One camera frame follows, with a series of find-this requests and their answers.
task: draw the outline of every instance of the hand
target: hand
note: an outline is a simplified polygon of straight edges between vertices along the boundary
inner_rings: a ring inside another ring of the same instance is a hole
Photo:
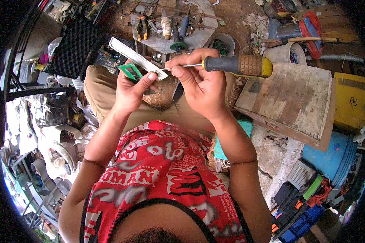
[[[148,88],[152,90],[156,89],[152,83],[157,79],[157,77],[158,76],[155,72],[149,72],[134,85],[131,80],[122,71],[120,71],[117,76],[116,101],[113,109],[125,114],[130,114],[134,110],[138,109],[141,105],[142,94],[145,90]]]
[[[226,76],[223,71],[207,72],[201,66],[184,68],[180,65],[201,63],[207,56],[219,57],[216,49],[196,49],[190,55],[182,55],[165,63],[172,75],[180,79],[188,104],[210,121],[227,113],[224,102]]]

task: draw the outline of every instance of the white metal strip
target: white metal strip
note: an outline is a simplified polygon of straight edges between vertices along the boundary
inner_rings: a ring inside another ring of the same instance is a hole
[[[147,61],[146,58],[144,58],[139,53],[137,53],[130,47],[126,46],[124,43],[117,40],[116,38],[114,37],[111,38],[109,46],[115,51],[119,52],[123,56],[133,61],[135,64],[143,67],[146,71],[153,71],[157,73],[159,80],[162,80],[168,76],[165,72],[159,71],[158,70],[159,68],[157,66]]]

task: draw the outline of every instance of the khaki trousers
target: khaki trousers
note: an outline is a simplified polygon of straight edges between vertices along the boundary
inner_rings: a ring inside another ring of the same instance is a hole
[[[226,82],[225,101],[228,103],[232,95],[235,76],[231,73],[226,73]],[[116,83],[117,76],[111,74],[105,67],[100,65],[88,66],[84,81],[85,96],[100,123],[102,123],[115,103]],[[185,95],[183,95],[176,105],[163,112],[142,101],[140,107],[131,113],[122,134],[152,120],[164,120],[178,124],[183,128],[191,128],[210,139],[215,132],[211,122],[195,112],[186,101]]]

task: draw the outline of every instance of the red shirt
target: red shirt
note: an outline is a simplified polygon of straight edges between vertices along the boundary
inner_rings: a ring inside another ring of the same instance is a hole
[[[128,214],[166,203],[188,214],[209,242],[253,242],[238,205],[208,166],[209,147],[207,137],[165,121],[128,131],[116,162],[85,200],[80,241],[107,243]]]

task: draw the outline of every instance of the pliers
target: pliers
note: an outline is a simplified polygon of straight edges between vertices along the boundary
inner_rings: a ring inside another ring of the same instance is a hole
[[[143,40],[147,40],[147,22],[146,22],[146,17],[145,16],[137,17],[137,19],[139,19],[139,22],[136,25],[136,35],[138,36],[138,41],[141,41],[142,29],[144,30]]]

